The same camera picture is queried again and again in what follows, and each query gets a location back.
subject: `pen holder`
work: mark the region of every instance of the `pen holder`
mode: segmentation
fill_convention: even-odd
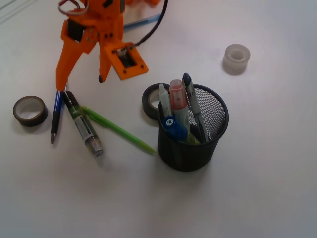
[[[188,144],[170,137],[163,128],[164,113],[161,103],[158,106],[158,152],[162,160],[179,171],[194,171],[206,165],[227,130],[229,112],[222,98],[213,90],[194,84],[209,141],[203,144]],[[190,132],[199,140],[199,130],[194,115],[189,111]]]

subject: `pen cap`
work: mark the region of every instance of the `pen cap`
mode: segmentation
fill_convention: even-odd
[[[68,109],[79,105],[74,94],[70,91],[63,92],[63,98]]]
[[[170,104],[173,110],[182,109],[187,107],[186,94],[184,85],[181,80],[175,79],[171,81],[169,87]]]
[[[163,121],[163,127],[172,138],[179,141],[185,141],[187,139],[188,131],[186,127],[179,123],[175,117],[166,117]]]

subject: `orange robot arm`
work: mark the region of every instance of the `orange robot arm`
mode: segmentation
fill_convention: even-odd
[[[124,0],[81,0],[85,9],[64,12],[69,19],[64,22],[61,38],[64,46],[56,69],[56,87],[65,89],[68,77],[82,53],[89,53],[96,42],[100,44],[99,82],[104,82],[111,66],[121,80],[148,72],[148,68],[133,43],[122,42]]]

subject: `white table surface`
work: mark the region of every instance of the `white table surface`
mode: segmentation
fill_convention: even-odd
[[[99,47],[83,55],[69,90],[157,148],[142,112],[144,90],[188,72],[226,102],[229,127],[204,168],[181,173],[95,125],[100,168],[66,109],[50,144],[55,69],[65,16],[57,0],[34,0],[0,18],[0,236],[101,238],[312,238],[317,234],[317,2],[170,0],[139,52],[150,71],[99,84]],[[141,4],[125,22],[157,14]],[[124,34],[137,41],[152,25]],[[239,76],[221,67],[230,44],[251,51]],[[37,128],[12,114],[36,95],[50,114]]]

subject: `black pen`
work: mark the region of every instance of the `black pen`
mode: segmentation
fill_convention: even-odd
[[[190,103],[191,110],[194,114],[195,121],[196,121],[196,124],[198,126],[201,139],[203,140],[202,142],[206,143],[209,141],[209,138],[207,135],[203,116],[202,116],[202,113],[200,111],[199,103],[198,103],[198,100],[196,97],[195,88],[194,88],[192,79],[188,73],[184,73],[183,83],[185,84],[185,90],[187,93],[187,97],[188,97],[188,100]]]

